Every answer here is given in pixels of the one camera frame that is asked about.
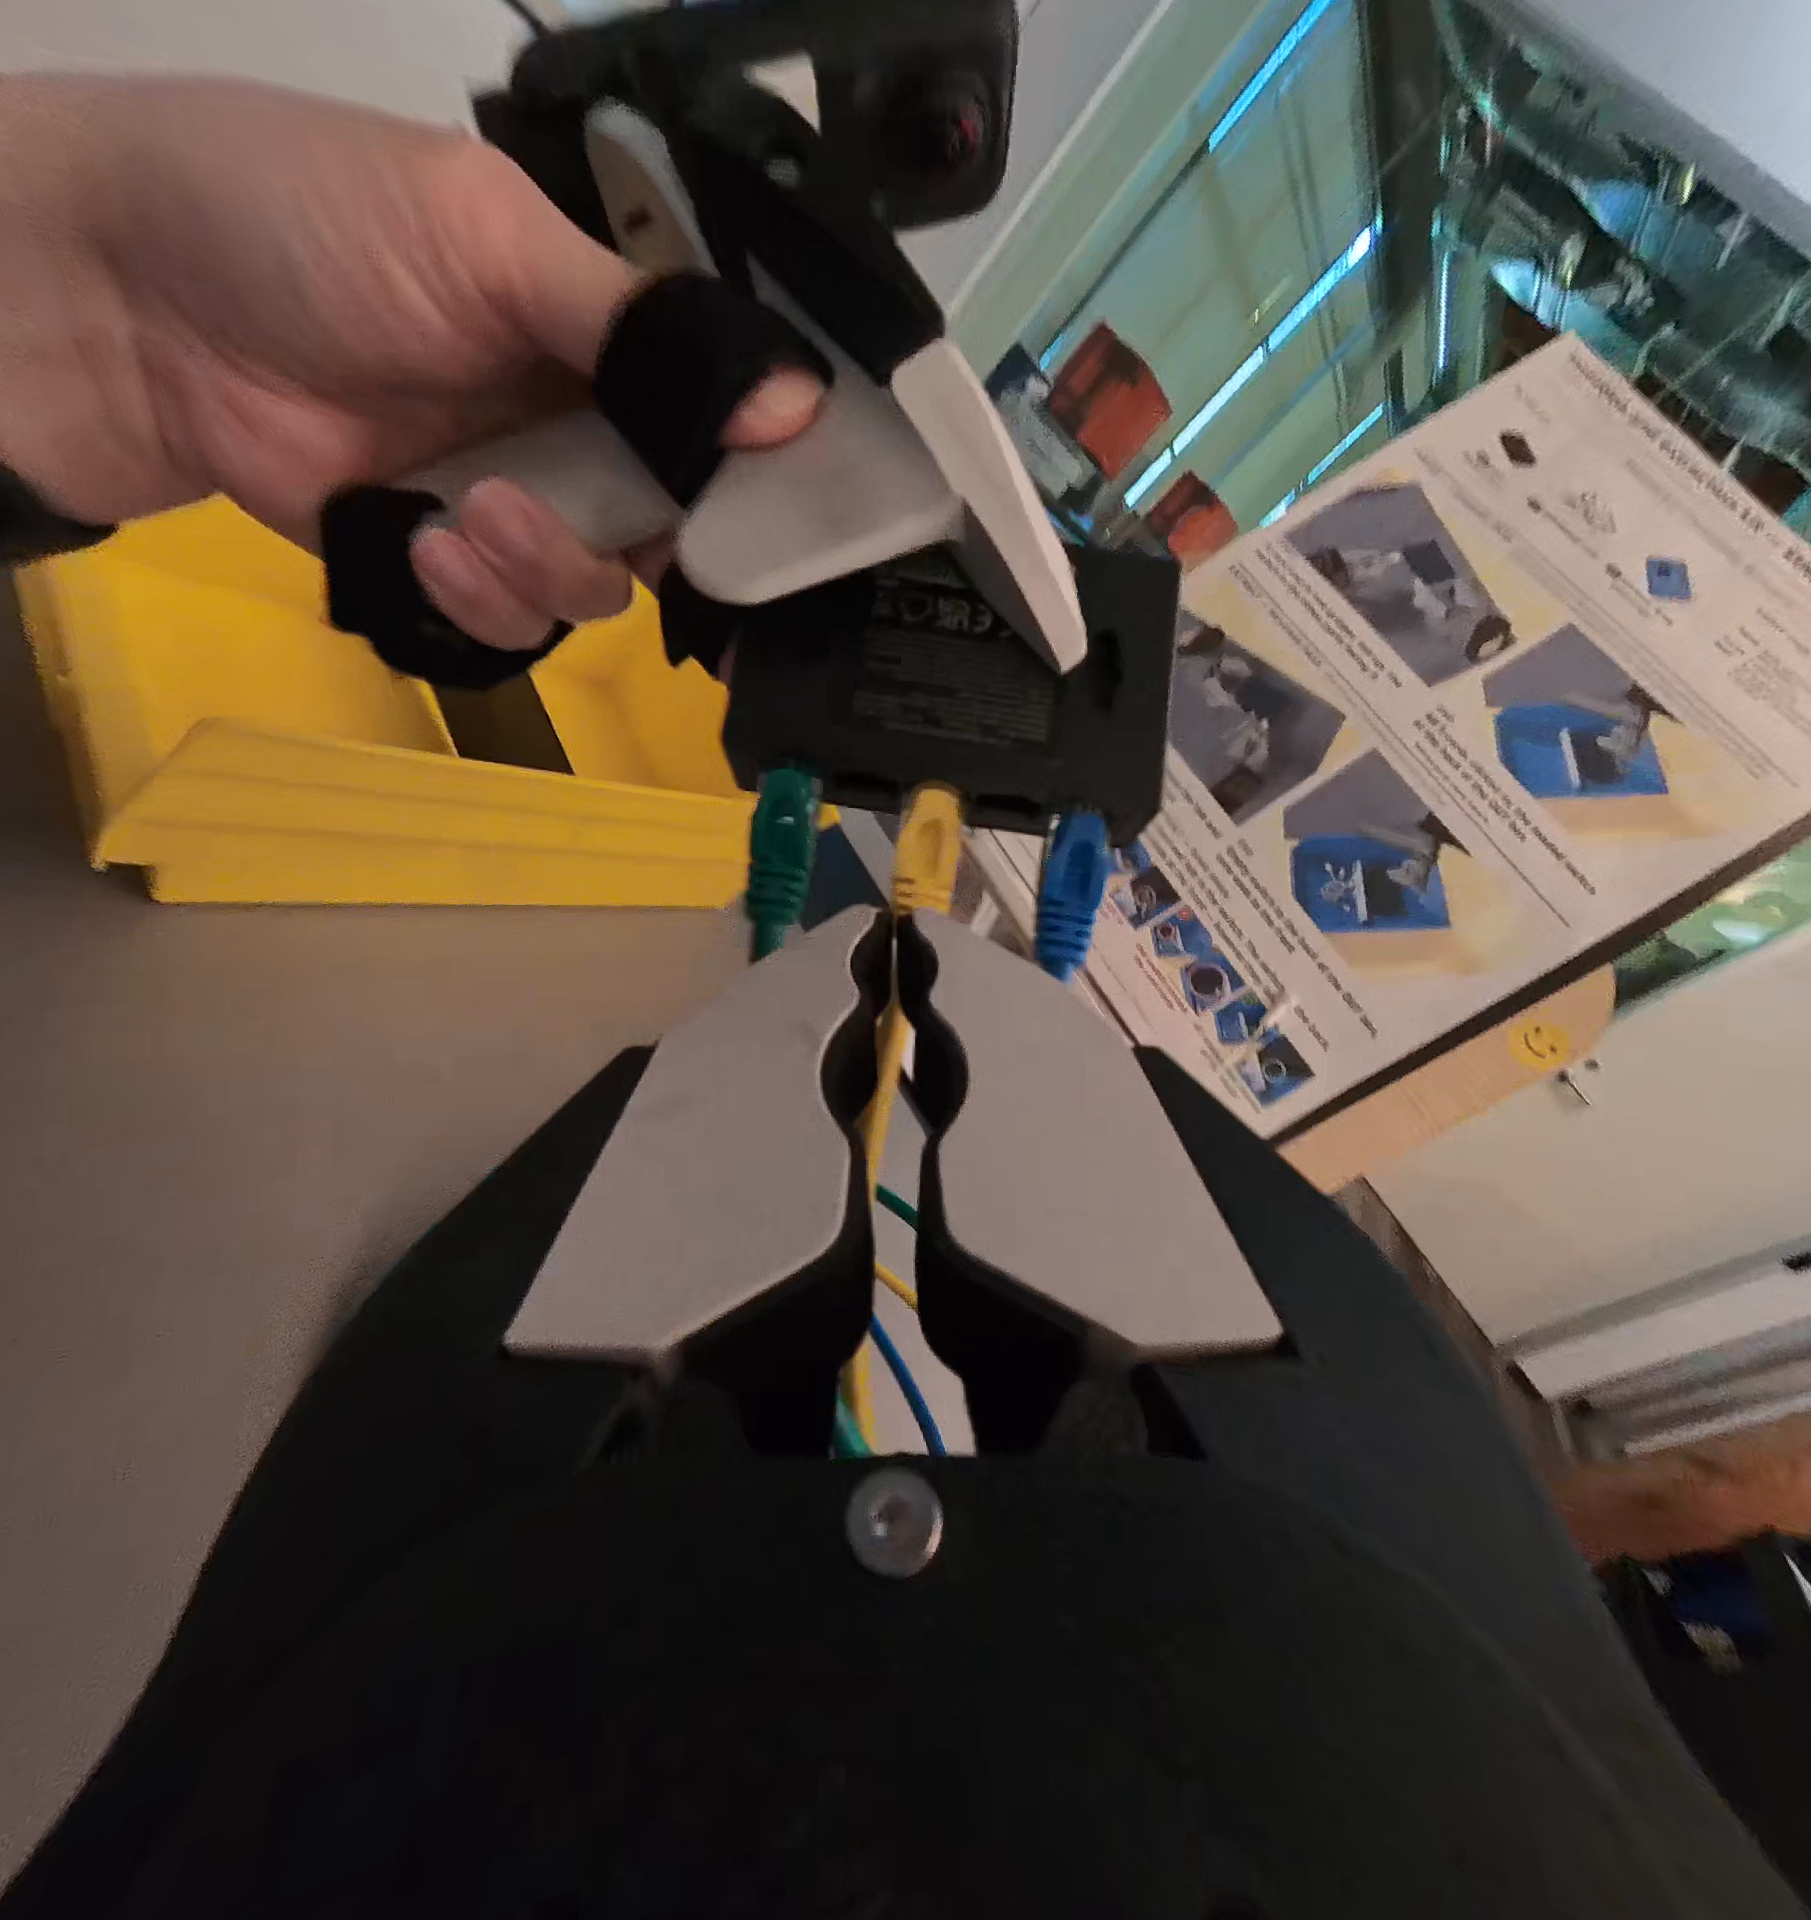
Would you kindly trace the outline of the person's left hand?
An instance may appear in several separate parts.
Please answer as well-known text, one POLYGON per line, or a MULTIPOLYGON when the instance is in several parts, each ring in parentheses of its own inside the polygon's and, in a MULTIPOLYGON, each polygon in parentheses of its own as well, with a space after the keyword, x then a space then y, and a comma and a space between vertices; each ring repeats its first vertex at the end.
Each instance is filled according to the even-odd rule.
POLYGON ((0 77, 0 568, 232 500, 325 507, 608 394, 692 461, 800 438, 820 360, 650 297, 504 152, 270 86, 0 77))

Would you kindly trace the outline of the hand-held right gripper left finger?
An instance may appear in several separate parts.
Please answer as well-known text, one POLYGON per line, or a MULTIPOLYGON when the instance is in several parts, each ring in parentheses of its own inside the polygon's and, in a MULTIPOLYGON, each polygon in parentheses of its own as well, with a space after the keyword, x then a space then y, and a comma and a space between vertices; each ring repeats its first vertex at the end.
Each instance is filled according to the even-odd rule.
POLYGON ((891 921, 849 908, 653 1048, 512 1355, 708 1387, 754 1453, 825 1453, 876 1290, 860 1117, 891 962, 891 921))

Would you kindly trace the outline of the instruction poster stand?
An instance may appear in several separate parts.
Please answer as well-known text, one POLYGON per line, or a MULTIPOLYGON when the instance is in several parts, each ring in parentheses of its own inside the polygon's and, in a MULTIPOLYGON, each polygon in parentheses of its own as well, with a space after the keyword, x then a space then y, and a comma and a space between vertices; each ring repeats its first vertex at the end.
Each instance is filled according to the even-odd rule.
POLYGON ((1811 547, 1555 341, 1182 582, 1078 988, 1296 1140, 1811 833, 1811 547))

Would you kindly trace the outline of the black network switch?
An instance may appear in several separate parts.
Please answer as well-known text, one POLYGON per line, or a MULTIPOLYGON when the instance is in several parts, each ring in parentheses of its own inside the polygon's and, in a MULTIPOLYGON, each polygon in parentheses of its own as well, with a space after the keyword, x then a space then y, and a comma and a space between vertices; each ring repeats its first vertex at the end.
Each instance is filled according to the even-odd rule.
POLYGON ((941 550, 750 612, 723 749, 741 787, 778 770, 824 804, 898 816, 948 787, 970 826, 1043 838, 1070 813, 1110 843, 1160 816, 1182 571, 1070 546, 1088 652, 1051 669, 941 550))

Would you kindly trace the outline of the white door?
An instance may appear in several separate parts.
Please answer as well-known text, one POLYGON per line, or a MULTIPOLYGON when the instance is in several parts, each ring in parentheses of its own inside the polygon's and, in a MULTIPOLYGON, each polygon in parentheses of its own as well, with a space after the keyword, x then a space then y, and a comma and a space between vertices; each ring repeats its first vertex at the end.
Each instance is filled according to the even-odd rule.
POLYGON ((1369 1181, 1493 1341, 1811 1242, 1811 930, 1611 1022, 1369 1181))

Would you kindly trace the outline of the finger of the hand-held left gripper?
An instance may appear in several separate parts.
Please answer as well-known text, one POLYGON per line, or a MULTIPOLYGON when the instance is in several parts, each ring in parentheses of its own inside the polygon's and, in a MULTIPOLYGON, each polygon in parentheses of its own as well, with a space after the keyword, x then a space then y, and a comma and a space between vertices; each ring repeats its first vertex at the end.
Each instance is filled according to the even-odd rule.
POLYGON ((677 535, 680 575, 765 606, 949 540, 959 493, 890 389, 831 389, 778 448, 729 450, 677 535))
POLYGON ((898 364, 891 397, 958 500, 954 547, 970 582, 1056 675, 1088 655, 1076 575, 1009 425, 953 341, 898 364))

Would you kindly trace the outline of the orange box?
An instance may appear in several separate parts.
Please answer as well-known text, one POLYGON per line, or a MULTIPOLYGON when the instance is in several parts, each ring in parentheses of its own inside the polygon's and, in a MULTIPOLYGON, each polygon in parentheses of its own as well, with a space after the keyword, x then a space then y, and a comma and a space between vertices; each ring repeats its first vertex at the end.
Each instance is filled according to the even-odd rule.
POLYGON ((1172 420, 1156 372, 1106 322, 1051 372, 1043 409, 1106 482, 1117 482, 1172 420))

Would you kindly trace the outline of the yellow plastic bin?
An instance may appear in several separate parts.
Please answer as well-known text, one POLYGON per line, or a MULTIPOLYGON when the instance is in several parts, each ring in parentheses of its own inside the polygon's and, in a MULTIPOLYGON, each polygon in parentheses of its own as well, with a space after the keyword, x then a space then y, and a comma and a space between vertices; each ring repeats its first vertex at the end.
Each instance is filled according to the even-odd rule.
POLYGON ((568 773, 464 758, 437 695, 325 619, 325 575, 224 500, 15 575, 88 865, 158 903, 727 908, 754 794, 727 689, 658 606, 531 675, 568 773))

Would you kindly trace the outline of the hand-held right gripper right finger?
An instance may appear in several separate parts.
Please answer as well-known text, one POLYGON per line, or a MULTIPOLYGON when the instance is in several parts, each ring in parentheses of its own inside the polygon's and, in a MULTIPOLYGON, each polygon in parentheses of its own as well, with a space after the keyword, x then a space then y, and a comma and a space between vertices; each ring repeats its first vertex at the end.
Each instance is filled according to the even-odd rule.
POLYGON ((915 1032, 918 1316, 975 1452, 1075 1400, 1154 1428, 1144 1371, 1281 1354, 1283 1323, 1138 1052, 1076 988, 937 916, 896 930, 915 1032))

